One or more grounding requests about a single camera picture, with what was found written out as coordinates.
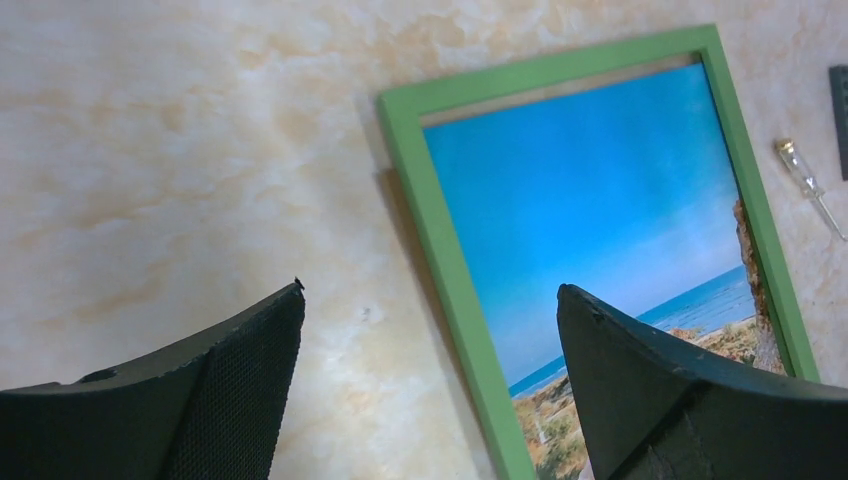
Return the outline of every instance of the screwdriver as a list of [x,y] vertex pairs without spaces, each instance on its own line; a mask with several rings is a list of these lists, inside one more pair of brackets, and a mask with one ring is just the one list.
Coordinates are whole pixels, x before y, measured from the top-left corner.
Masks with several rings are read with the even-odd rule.
[[795,142],[791,139],[783,138],[774,143],[774,148],[777,150],[780,159],[783,160],[783,164],[789,170],[792,179],[801,188],[801,193],[803,193],[804,197],[812,201],[816,211],[819,212],[819,215],[827,223],[830,230],[842,240],[848,241],[848,238],[842,233],[842,229],[839,228],[836,219],[833,218],[833,214],[830,213],[830,209],[824,203],[824,198],[822,198],[825,194],[824,188],[816,181],[809,165],[807,165],[795,147]]

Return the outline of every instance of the picture frame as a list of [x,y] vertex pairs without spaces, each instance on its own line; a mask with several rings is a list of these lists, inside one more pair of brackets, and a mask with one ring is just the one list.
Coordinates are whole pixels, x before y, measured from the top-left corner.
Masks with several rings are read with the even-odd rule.
[[[715,25],[688,27],[461,73],[394,88],[378,98],[378,114],[389,153],[408,198],[464,376],[501,478],[537,478],[536,466],[513,407],[510,385],[499,364],[483,307],[431,157],[422,119],[438,116],[440,112],[497,102],[498,99],[519,98],[523,93],[539,92],[568,82],[602,75],[614,76],[615,72],[638,69],[680,56],[696,58],[703,68],[738,195],[744,204],[761,281],[768,293],[768,316],[786,373],[819,381]],[[538,98],[528,102],[525,98],[524,102],[542,100]],[[563,278],[560,283],[567,282],[569,279]],[[550,286],[552,299],[558,287],[559,284]],[[550,312],[552,323],[556,322],[555,316],[553,309]]]

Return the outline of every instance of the sea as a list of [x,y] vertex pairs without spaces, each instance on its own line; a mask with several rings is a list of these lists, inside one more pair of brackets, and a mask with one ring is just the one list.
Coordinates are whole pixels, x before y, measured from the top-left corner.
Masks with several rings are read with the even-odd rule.
[[[663,331],[700,328],[701,334],[719,330],[756,313],[747,271],[740,265],[636,318]],[[560,356],[509,387],[513,399],[531,395],[568,373]]]

